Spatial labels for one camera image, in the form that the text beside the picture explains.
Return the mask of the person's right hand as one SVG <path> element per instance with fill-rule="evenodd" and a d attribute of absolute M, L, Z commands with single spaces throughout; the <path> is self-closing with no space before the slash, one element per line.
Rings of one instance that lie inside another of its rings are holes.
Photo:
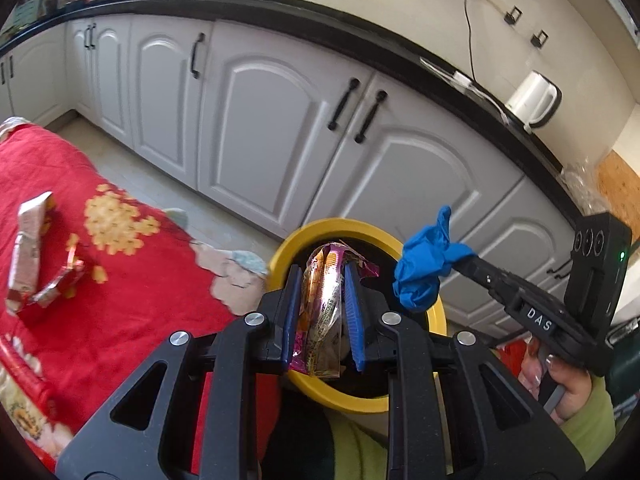
<path fill-rule="evenodd" d="M 552 354 L 542 365 L 538 359 L 539 347 L 540 341 L 535 337 L 528 342 L 518 381 L 535 399 L 538 399 L 544 376 L 551 377 L 564 388 L 562 398 L 551 413 L 555 422 L 561 425 L 587 404 L 592 390 L 591 376 L 586 370 L 571 366 Z"/>

